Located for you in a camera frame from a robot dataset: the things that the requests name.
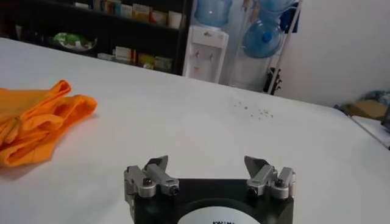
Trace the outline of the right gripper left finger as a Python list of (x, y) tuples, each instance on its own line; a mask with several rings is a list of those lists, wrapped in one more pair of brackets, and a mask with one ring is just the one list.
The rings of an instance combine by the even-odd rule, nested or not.
[(142, 198), (152, 198), (157, 189), (163, 195), (178, 194), (179, 180), (166, 173), (168, 155), (150, 159), (143, 169), (129, 166), (124, 171), (124, 195), (126, 200), (132, 200), (138, 195)]

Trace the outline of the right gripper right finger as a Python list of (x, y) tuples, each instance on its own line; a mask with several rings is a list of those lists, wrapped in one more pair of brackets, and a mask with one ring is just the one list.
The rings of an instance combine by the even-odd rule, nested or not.
[(296, 173), (290, 167), (278, 171), (265, 159), (244, 157), (244, 163), (249, 172), (247, 180), (248, 193), (253, 197), (269, 195), (278, 200), (295, 197)]

